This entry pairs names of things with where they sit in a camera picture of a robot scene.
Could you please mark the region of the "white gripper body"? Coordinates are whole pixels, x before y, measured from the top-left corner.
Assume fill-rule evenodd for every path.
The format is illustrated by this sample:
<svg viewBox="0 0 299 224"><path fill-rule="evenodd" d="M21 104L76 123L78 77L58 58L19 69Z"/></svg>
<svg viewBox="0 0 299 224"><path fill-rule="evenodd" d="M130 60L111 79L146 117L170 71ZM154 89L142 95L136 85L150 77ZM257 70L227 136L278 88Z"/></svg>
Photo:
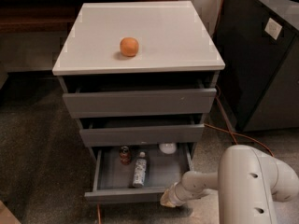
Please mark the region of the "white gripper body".
<svg viewBox="0 0 299 224"><path fill-rule="evenodd" d="M182 206L188 201L188 194L186 189L182 186L180 182L174 183L169 188L169 202L173 207Z"/></svg>

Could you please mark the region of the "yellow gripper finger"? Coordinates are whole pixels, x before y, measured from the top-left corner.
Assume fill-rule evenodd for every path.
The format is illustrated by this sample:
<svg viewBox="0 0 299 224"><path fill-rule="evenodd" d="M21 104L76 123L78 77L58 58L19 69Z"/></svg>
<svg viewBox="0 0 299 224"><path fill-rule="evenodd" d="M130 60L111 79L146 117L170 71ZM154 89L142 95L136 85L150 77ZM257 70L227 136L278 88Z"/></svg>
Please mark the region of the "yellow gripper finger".
<svg viewBox="0 0 299 224"><path fill-rule="evenodd" d="M167 189L160 199L160 205L164 207L174 208L176 206L174 191L172 189Z"/></svg>

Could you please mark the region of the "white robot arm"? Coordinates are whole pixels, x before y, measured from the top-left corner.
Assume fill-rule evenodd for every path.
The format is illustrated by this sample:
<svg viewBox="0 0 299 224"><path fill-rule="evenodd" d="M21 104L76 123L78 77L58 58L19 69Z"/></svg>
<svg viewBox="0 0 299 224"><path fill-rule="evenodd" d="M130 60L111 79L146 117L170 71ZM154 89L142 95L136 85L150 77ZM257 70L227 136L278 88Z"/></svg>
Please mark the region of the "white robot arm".
<svg viewBox="0 0 299 224"><path fill-rule="evenodd" d="M278 224L275 202L299 193L299 177L287 163L249 146L235 145L221 156L215 173L186 172L167 189L160 204L182 206L216 190L220 224Z"/></svg>

